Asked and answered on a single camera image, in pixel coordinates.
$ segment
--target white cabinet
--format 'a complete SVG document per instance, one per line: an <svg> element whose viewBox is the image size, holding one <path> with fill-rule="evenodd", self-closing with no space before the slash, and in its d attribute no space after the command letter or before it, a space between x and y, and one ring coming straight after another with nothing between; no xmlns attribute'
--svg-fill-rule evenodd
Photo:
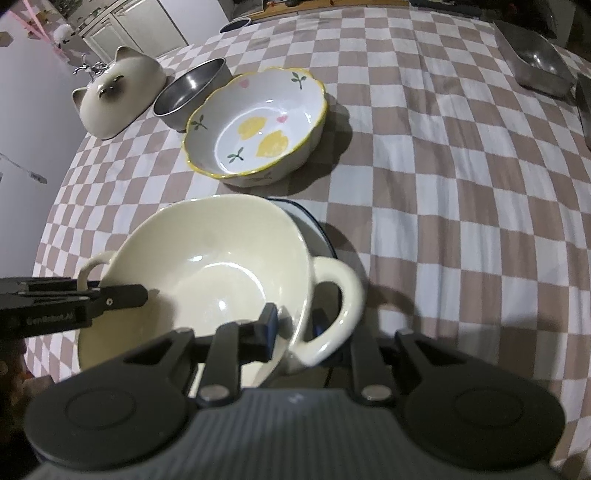
<svg viewBox="0 0 591 480"><path fill-rule="evenodd" d="M84 41L105 63L115 58L115 52L121 45L138 49L139 47L129 34L117 23L113 15L107 15L104 20L91 28Z"/></svg>
<svg viewBox="0 0 591 480"><path fill-rule="evenodd" d="M152 58L187 45L158 0L118 0L80 36L106 63L121 45Z"/></svg>
<svg viewBox="0 0 591 480"><path fill-rule="evenodd" d="M152 58L186 45L157 0L131 0L113 13L138 47Z"/></svg>

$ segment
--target checkered tablecloth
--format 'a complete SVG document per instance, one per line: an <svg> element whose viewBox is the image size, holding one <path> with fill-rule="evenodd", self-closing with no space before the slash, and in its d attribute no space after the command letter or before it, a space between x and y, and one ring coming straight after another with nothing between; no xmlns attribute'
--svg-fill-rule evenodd
<svg viewBox="0 0 591 480"><path fill-rule="evenodd" d="M573 71L591 72L561 53ZM410 326L545 385L568 422L555 465L588 478L591 152L574 100L518 86L489 24L429 12L285 18L162 63L180 74L215 57L234 73L305 67L324 82L318 149L250 193L294 199L324 224L366 281L376 332ZM180 141L151 111L112 140L87 135L34 274L75 276L160 207L230 191L189 170ZM35 375L78 369L73 332L28 347Z"/></svg>

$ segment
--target kitchen counter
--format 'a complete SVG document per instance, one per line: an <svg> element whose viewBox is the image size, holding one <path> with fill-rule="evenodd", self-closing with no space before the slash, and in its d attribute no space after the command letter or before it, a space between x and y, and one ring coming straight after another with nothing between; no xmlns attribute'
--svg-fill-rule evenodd
<svg viewBox="0 0 591 480"><path fill-rule="evenodd" d="M277 15L302 14L311 10L343 7L408 7L407 0L307 0L296 7L286 4L267 4L264 11L248 15L253 20L276 17Z"/></svg>

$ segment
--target cream ceramic bowl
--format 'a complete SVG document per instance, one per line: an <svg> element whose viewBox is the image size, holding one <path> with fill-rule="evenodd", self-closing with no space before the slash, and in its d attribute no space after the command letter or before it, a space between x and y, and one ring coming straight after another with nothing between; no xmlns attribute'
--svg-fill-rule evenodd
<svg viewBox="0 0 591 480"><path fill-rule="evenodd" d="M273 359L242 367L243 386L257 386L280 367L291 374L318 365L353 332L361 318L361 282L346 264L312 258L298 227L282 209L251 195L223 195L170 205L140 225L116 252L91 258L78 277L108 269L100 284L139 283L146 305L111 311L80 331L82 370L173 328L211 335L234 320L256 320L266 302L279 309ZM335 283L342 307L322 335L305 342L316 284Z"/></svg>
<svg viewBox="0 0 591 480"><path fill-rule="evenodd" d="M318 145L324 85L302 69L240 75L189 118L189 166L238 187L268 185L300 168Z"/></svg>

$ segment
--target stainless steel bowl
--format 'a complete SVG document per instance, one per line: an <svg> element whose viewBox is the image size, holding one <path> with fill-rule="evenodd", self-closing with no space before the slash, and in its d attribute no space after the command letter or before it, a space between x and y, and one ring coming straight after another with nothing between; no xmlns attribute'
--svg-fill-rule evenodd
<svg viewBox="0 0 591 480"><path fill-rule="evenodd" d="M209 60L189 70L167 86L154 102L154 115L170 128L184 132L191 114L214 90L223 87L232 74L226 59Z"/></svg>
<svg viewBox="0 0 591 480"><path fill-rule="evenodd" d="M578 76L575 97L581 125L583 126L585 143L591 150L591 79L582 73L579 73Z"/></svg>

